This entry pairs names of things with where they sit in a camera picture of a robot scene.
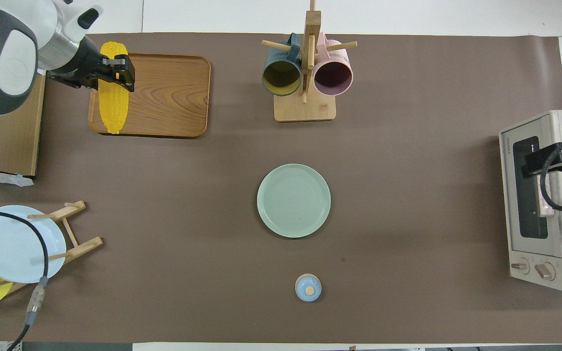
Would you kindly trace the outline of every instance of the oven door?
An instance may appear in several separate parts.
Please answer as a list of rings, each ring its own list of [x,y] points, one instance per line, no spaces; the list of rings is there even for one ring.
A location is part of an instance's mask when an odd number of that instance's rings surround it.
[[[545,115],[502,133],[502,171],[506,178],[505,205],[511,249],[525,253],[562,258],[562,234],[559,212],[553,217],[538,213],[538,177],[524,178],[525,156],[553,143],[556,131],[552,116]]]

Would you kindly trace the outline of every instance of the mug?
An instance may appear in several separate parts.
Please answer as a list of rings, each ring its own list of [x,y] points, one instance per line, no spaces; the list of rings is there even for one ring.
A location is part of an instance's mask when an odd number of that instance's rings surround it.
[[[261,74],[261,82],[267,91],[277,96],[287,96],[294,93],[301,86],[301,38],[292,33],[287,42],[290,51],[275,47],[268,49],[266,63]]]
[[[346,49],[327,51],[327,46],[341,44],[337,40],[326,40],[326,35],[318,36],[317,53],[314,57],[314,86],[325,95],[337,96],[353,84],[353,71],[350,68]]]

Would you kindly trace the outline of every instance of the green plate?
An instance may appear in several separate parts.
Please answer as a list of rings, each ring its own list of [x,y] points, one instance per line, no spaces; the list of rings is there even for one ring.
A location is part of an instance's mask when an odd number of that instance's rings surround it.
[[[311,167],[284,164],[261,181],[257,192],[261,220],[288,238],[307,236],[321,227],[331,209],[324,178]]]

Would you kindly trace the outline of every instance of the white floor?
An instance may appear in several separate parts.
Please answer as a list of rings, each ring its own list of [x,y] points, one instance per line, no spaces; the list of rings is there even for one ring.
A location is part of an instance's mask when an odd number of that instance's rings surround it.
[[[308,0],[101,0],[91,33],[301,33]],[[558,36],[562,0],[321,0],[322,30],[343,34]],[[134,351],[321,351],[352,344],[135,344]],[[363,344],[357,349],[447,345]]]

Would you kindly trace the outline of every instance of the pink mug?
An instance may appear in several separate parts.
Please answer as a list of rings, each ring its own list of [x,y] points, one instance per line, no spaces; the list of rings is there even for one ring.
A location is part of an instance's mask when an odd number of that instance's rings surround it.
[[[327,51],[327,46],[341,44],[337,40],[326,40],[324,33],[318,36],[316,56],[314,57],[314,85],[325,95],[337,96],[353,84],[353,71],[350,68],[346,49]]]

